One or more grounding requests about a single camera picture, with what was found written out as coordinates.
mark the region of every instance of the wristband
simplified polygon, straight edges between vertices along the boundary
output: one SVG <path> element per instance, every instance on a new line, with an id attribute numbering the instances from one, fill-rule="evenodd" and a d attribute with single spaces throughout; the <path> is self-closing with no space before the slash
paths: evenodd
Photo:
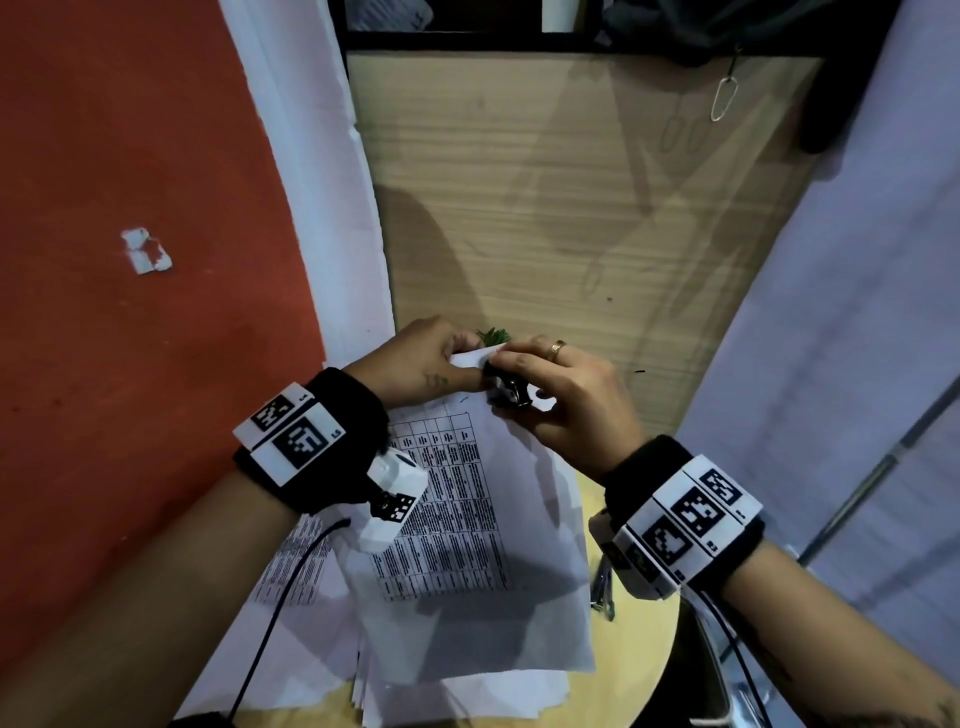
<path id="1" fill-rule="evenodd" d="M 639 598 L 666 598 L 683 584 L 716 595 L 763 538 L 760 503 L 666 435 L 600 482 L 607 508 L 590 533 Z"/>
<path id="2" fill-rule="evenodd" d="M 373 392 L 339 369 L 324 369 L 305 387 L 286 387 L 233 430 L 243 446 L 233 462 L 297 513 L 379 503 L 382 491 L 368 469 L 386 450 L 387 422 Z"/>

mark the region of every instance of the forearm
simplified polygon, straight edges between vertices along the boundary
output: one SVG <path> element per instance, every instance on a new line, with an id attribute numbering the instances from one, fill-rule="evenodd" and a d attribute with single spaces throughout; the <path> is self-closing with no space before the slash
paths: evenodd
<path id="1" fill-rule="evenodd" d="M 0 724 L 165 726 L 297 518 L 225 477 L 8 675 Z"/>
<path id="2" fill-rule="evenodd" d="M 769 542 L 722 597 L 737 632 L 808 725 L 958 725 L 960 701 L 946 680 Z"/>

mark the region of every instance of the right hand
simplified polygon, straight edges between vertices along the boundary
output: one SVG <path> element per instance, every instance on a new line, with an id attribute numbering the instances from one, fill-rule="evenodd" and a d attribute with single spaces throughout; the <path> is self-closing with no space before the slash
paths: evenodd
<path id="1" fill-rule="evenodd" d="M 553 344 L 546 336 L 511 341 L 490 360 L 556 397 L 553 409 L 496 408 L 494 413 L 529 430 L 578 471 L 598 480 L 650 438 L 613 364 L 569 344 L 550 362 Z"/>

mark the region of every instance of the hand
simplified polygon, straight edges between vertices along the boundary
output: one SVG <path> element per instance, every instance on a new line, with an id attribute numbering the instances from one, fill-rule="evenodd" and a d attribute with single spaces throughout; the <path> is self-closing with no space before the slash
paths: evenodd
<path id="1" fill-rule="evenodd" d="M 480 349 L 476 331 L 442 316 L 417 319 L 344 371 L 380 397 L 387 409 L 423 404 L 454 392 L 482 392 L 483 373 L 450 363 L 450 355 Z"/>
<path id="2" fill-rule="evenodd" d="M 511 341 L 491 364 L 520 375 L 557 398 L 549 412 L 494 409 L 529 430 L 578 471 L 599 479 L 650 438 L 616 369 L 606 359 L 567 345 L 547 361 L 554 341 L 537 336 Z"/>

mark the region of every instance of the round table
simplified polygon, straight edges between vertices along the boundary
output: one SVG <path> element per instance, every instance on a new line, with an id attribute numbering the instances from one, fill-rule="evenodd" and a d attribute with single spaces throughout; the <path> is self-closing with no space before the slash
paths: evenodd
<path id="1" fill-rule="evenodd" d="M 584 503 L 584 519 L 603 508 L 603 489 L 578 475 Z M 587 536 L 590 572 L 600 561 L 600 549 Z M 537 720 L 516 718 L 470 718 L 449 720 L 444 726 L 470 728 L 625 728 L 650 699 L 663 675 L 677 633 L 680 598 L 641 601 L 623 591 L 614 581 L 616 617 L 612 622 L 590 612 L 591 640 L 596 672 L 568 673 L 570 694 L 561 705 L 548 708 Z M 310 708 L 242 713 L 239 728 L 356 728 L 361 714 L 350 704 L 352 685 L 331 692 Z"/>

